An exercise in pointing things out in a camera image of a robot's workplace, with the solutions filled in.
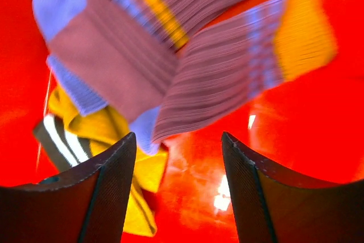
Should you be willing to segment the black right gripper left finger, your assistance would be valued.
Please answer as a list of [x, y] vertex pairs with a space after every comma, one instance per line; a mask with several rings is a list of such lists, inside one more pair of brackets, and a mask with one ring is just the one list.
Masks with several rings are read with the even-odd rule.
[[129, 133], [38, 184], [1, 187], [1, 242], [120, 242], [136, 151]]

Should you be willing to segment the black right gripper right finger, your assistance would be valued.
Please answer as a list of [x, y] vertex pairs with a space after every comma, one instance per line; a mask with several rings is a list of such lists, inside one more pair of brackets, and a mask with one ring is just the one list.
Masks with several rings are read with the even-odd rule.
[[240, 242], [362, 242], [363, 181], [296, 172], [230, 133], [222, 154]]

